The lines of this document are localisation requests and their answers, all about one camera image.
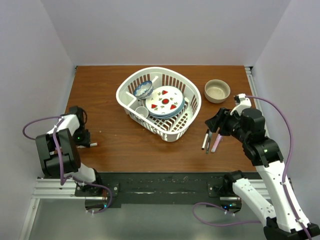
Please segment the pink highlighter pen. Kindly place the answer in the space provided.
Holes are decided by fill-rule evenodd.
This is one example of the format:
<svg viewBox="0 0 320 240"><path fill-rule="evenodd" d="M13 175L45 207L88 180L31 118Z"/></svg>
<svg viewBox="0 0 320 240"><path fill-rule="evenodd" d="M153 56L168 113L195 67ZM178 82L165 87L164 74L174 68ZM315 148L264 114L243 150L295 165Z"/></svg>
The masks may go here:
<svg viewBox="0 0 320 240"><path fill-rule="evenodd" d="M218 146L219 146L219 143L222 141L222 139L223 139L223 136L220 135L220 134L218 134L217 137L216 137L216 139L215 139L215 142L214 142L214 144L213 144L213 146L212 146L212 148L211 148L211 152L212 152L212 153L215 153L215 152L216 152L216 150L217 150L217 148L218 148Z"/></svg>

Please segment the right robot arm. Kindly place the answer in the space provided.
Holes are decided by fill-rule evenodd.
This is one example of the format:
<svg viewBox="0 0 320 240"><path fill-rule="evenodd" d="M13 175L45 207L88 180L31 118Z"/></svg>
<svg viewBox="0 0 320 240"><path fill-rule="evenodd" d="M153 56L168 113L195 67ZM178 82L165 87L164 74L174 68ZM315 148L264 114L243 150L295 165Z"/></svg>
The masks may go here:
<svg viewBox="0 0 320 240"><path fill-rule="evenodd" d="M307 240L320 234L320 228L303 213L287 177L285 163L278 144L266 136L265 118L256 108L231 113L222 107L205 121L213 133L232 136L242 144L245 156L251 161L264 182L270 201L267 201L241 171L225 175L223 192L238 195L254 212L268 240Z"/></svg>

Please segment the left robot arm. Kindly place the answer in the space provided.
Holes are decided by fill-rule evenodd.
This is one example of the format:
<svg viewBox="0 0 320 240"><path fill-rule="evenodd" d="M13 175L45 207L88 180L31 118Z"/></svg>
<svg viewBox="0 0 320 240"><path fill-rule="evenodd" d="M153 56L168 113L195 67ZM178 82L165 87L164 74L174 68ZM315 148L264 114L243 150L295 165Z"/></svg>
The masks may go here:
<svg viewBox="0 0 320 240"><path fill-rule="evenodd" d="M37 136L35 143L45 177L58 179L61 186L73 179L82 192L99 196L104 190L101 177L81 162L77 149L91 146L91 134L85 126L87 120L83 108L72 106L68 113L58 117L51 130Z"/></svg>

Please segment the white pen with black tip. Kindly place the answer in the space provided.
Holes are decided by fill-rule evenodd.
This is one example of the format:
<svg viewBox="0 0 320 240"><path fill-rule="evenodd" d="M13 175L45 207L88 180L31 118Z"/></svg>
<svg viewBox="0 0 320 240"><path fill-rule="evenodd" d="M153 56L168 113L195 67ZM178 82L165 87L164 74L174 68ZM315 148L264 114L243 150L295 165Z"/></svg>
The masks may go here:
<svg viewBox="0 0 320 240"><path fill-rule="evenodd" d="M209 137L209 133L210 133L210 130L207 129L206 130L206 133L204 135L204 139L203 139L203 142L202 142L202 146L201 146L201 149L204 150L205 147L206 147L206 144L207 144L207 140L208 140L208 137Z"/></svg>

